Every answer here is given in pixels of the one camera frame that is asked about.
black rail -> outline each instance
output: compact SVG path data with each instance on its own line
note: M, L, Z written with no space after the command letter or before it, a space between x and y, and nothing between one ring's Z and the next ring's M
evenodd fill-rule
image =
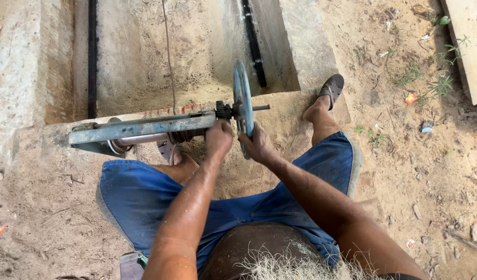
M250 8L249 0L242 0L243 15L245 16L245 30L247 32L247 39L249 41L250 55L256 70L257 80L259 85L266 87L266 77L264 76L263 60L261 58L261 51L257 41L254 23L252 22L252 9Z
M88 2L88 118L97 117L97 0Z

blue shorts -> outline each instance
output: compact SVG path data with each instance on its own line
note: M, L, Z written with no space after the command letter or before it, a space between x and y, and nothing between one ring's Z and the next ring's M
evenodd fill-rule
M321 140L294 165L323 179L352 198L361 167L361 151L343 132ZM96 201L106 219L132 249L149 256L157 228L169 205L182 189L168 175L136 160L104 162ZM337 261L334 239L306 214L285 185L246 197L212 200L197 249L197 269L223 235L248 222L277 222L295 227L330 265Z

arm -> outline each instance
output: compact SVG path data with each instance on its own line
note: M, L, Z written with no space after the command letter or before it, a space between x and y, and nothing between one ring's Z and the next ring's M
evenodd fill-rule
M337 241L346 260L356 260L363 269L372 268L377 274L401 272L428 278L357 203L282 158L258 124L252 141L246 135L240 135L239 140L255 161L285 184L313 221Z
M204 231L220 163L232 146L232 129L217 122L206 132L208 156L176 196L155 235L143 273L149 279L197 279L197 246Z

blue handwheel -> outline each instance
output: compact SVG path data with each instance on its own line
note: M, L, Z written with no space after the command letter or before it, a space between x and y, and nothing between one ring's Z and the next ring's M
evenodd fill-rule
M254 130L254 120L252 119L252 104L250 102L250 87L247 73L242 62L237 60L234 67L234 106L239 109L238 116L235 116L237 130L247 134L252 138ZM247 150L241 143L242 154L246 159L250 159Z

brown sandal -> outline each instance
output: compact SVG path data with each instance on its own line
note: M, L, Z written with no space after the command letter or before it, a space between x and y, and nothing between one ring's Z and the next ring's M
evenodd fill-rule
M171 141L157 142L157 148L161 152L162 157L172 166L174 165L175 154L186 152L181 144L173 144Z
M335 101L339 99L339 96L342 94L342 88L344 87L344 77L341 74L335 74L330 77L325 84L323 84L318 97L323 95L330 96L330 107L329 111L334 107Z

